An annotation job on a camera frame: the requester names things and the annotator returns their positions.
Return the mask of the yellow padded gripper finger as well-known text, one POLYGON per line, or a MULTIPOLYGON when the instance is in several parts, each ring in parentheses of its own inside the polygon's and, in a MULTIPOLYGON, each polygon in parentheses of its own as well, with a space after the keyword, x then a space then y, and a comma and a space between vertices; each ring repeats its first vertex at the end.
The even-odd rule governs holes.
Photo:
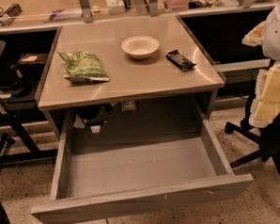
POLYGON ((265 128, 280 112, 280 61, 268 70, 260 69, 256 82, 249 123, 255 128, 265 128))

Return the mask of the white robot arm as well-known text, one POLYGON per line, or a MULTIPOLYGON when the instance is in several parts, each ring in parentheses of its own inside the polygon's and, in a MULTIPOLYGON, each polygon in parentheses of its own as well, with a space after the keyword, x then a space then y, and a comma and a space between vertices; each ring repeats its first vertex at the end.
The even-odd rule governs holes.
POLYGON ((259 23, 241 43, 263 48, 263 55, 274 61, 270 69, 260 69, 257 75, 256 97, 249 113, 253 127, 265 128, 280 112, 280 1, 264 22, 259 23))

